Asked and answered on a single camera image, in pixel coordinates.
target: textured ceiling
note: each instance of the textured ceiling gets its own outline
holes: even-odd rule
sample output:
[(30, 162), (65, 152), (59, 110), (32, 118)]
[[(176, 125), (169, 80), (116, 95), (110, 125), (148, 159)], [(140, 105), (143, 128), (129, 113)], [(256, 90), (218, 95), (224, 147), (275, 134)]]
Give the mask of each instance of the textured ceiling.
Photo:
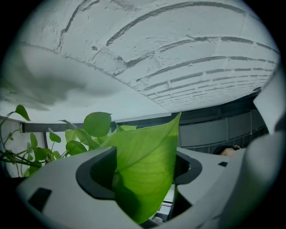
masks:
[(92, 66), (170, 112), (248, 95), (280, 58), (260, 19), (236, 0), (47, 1), (17, 41)]

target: pothos plant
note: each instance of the pothos plant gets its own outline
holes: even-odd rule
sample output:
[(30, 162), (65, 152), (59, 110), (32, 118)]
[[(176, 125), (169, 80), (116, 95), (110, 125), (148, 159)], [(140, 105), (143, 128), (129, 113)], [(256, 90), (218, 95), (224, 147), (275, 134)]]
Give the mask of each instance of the pothos plant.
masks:
[[(15, 111), (5, 116), (0, 128), (13, 113), (30, 121), (25, 108), (18, 105)], [(121, 209), (140, 224), (156, 213), (172, 184), (180, 115), (167, 124), (154, 127), (136, 129), (136, 126), (116, 125), (116, 130), (111, 134), (108, 134), (111, 114), (105, 112), (87, 115), (83, 129), (62, 120), (69, 124), (71, 129), (65, 131), (66, 151), (61, 154), (53, 151), (54, 143), (61, 143), (61, 138), (52, 130), (49, 133), (53, 142), (51, 149), (38, 147), (37, 138), (31, 133), (26, 150), (21, 152), (7, 150), (5, 144), (8, 140), (13, 140), (13, 134), (19, 131), (15, 130), (4, 139), (0, 135), (4, 149), (0, 152), (0, 160), (13, 163), (17, 168), (18, 164), (29, 165), (22, 175), (28, 177), (43, 165), (63, 160), (63, 157), (97, 148), (117, 147), (117, 168), (114, 172), (112, 190)]]

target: white ceiling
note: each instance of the white ceiling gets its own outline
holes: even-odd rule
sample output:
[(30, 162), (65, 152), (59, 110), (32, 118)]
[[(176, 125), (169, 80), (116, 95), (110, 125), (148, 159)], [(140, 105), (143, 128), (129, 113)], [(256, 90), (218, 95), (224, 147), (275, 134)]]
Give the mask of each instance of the white ceiling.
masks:
[(0, 115), (20, 103), (36, 123), (220, 105), (263, 87), (280, 56), (260, 19), (232, 0), (51, 0), (15, 44)]

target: painted brick ceiling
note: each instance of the painted brick ceiling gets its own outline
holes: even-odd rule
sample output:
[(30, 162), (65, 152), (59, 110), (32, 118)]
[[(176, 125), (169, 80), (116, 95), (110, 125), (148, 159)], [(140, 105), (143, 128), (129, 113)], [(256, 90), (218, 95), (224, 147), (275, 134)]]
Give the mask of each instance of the painted brick ceiling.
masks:
[(279, 61), (267, 29), (237, 0), (53, 0), (18, 40), (92, 65), (170, 112), (248, 95)]

